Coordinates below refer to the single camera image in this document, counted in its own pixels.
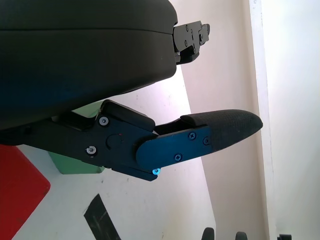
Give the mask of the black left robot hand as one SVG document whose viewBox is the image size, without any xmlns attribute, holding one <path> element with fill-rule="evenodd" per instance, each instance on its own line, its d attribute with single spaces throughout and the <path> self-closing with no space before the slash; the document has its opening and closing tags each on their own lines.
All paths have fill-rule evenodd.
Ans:
<svg viewBox="0 0 320 240">
<path fill-rule="evenodd" d="M 111 100 L 172 77 L 209 40 L 178 25 L 167 0 L 3 0 L 0 142 L 28 145 L 153 181 L 161 169 L 258 132 L 252 112 L 227 109 L 154 120 Z"/>
</svg>

